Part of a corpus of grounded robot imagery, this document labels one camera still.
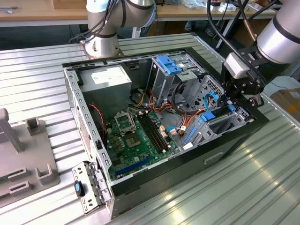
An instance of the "black latch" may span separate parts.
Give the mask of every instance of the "black latch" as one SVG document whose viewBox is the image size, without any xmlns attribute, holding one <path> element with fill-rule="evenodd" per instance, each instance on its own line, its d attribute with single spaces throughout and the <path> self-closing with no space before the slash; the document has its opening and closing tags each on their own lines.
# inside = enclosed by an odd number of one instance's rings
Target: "black latch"
<svg viewBox="0 0 300 225">
<path fill-rule="evenodd" d="M 76 180 L 74 183 L 74 187 L 75 187 L 77 197 L 82 197 L 85 195 L 84 189 L 83 189 L 83 184 L 81 183 L 81 181 Z"/>
</svg>

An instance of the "ram slot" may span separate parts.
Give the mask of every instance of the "ram slot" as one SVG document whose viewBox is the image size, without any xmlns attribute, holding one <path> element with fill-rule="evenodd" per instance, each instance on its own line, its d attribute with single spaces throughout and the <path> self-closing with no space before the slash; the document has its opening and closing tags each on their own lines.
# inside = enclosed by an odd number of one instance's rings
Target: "ram slot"
<svg viewBox="0 0 300 225">
<path fill-rule="evenodd" d="M 148 138 L 153 143 L 156 148 L 157 153 L 163 152 L 163 150 L 167 150 L 167 145 L 159 132 L 156 130 L 155 126 L 153 125 L 151 119 L 146 116 L 138 116 L 138 120 L 143 127 L 144 131 L 146 132 Z"/>
</svg>

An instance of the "blue cable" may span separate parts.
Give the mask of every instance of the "blue cable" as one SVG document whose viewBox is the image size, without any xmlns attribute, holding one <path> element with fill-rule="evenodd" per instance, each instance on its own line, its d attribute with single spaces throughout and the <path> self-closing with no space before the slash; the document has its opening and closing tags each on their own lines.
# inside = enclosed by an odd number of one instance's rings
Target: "blue cable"
<svg viewBox="0 0 300 225">
<path fill-rule="evenodd" d="M 168 127 L 168 128 L 166 129 L 166 131 L 169 132 L 169 131 L 172 130 L 173 128 L 176 128 L 176 127 L 175 127 L 175 126 Z"/>
<path fill-rule="evenodd" d="M 208 104 L 207 104 L 207 98 L 208 98 L 208 95 L 210 96 L 213 96 L 213 98 L 217 101 L 218 100 L 218 96 L 213 93 L 213 92 L 208 92 L 205 96 L 204 96 L 204 105 L 205 105 L 205 108 L 207 111 L 209 111 L 210 109 L 208 108 Z"/>
</svg>

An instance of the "cardboard box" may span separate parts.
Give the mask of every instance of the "cardboard box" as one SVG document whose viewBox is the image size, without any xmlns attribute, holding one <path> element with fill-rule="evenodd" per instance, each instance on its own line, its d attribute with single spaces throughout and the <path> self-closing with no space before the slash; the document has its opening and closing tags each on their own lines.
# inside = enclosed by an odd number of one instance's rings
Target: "cardboard box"
<svg viewBox="0 0 300 225">
<path fill-rule="evenodd" d="M 300 88 L 279 90 L 271 98 L 300 122 Z"/>
</svg>

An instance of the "motherboard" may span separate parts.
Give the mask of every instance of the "motherboard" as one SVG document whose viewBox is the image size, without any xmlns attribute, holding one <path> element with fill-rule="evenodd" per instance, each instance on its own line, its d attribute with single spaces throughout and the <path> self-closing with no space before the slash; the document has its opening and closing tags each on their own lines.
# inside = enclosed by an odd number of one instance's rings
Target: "motherboard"
<svg viewBox="0 0 300 225">
<path fill-rule="evenodd" d="M 105 124 L 108 129 L 107 152 L 112 161 L 109 174 L 120 179 L 180 152 L 164 131 L 154 112 L 131 115 L 123 112 Z"/>
</svg>

